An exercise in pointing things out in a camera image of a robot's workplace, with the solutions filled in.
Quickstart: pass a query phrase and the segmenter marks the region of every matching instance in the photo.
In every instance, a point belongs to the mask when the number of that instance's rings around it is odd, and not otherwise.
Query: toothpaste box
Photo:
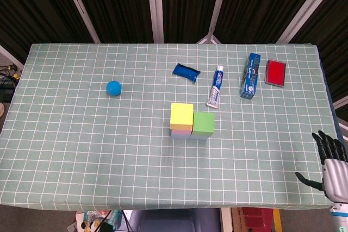
[[[256,93],[260,59],[261,55],[259,54],[250,53],[249,55],[240,88],[240,97],[242,98],[251,99]]]

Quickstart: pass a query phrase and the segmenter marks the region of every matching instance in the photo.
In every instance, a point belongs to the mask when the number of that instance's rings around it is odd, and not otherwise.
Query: stacked cubes
[[[205,140],[214,134],[214,114],[194,112],[193,104],[172,103],[170,129],[172,138]]]
[[[194,105],[190,103],[172,103],[170,111],[170,129],[173,138],[190,137],[194,124]]]
[[[194,112],[194,126],[191,139],[205,140],[214,134],[214,114],[208,112]]]

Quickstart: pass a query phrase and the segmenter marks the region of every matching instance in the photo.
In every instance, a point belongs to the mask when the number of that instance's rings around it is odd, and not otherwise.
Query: table
[[[252,100],[239,97],[246,59],[261,55]],[[284,88],[264,83],[287,63]],[[172,74],[180,62],[196,84]],[[224,66],[219,109],[206,106]],[[109,97],[118,80],[122,94]],[[215,114],[208,141],[173,140],[171,102]],[[335,131],[312,45],[32,45],[0,135],[0,203],[35,209],[264,206],[325,208],[311,132]]]

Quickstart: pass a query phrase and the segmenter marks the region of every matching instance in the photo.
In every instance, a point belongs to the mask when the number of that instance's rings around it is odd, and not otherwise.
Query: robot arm
[[[336,232],[348,232],[348,157],[342,143],[322,131],[312,133],[318,145],[322,164],[322,183],[306,179],[296,172],[297,178],[307,186],[323,191],[334,202],[330,212]]]

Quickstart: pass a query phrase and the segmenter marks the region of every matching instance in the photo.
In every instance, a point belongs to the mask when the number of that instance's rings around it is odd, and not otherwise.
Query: blue ball
[[[107,93],[112,96],[117,96],[121,93],[121,84],[117,81],[110,81],[107,84]]]

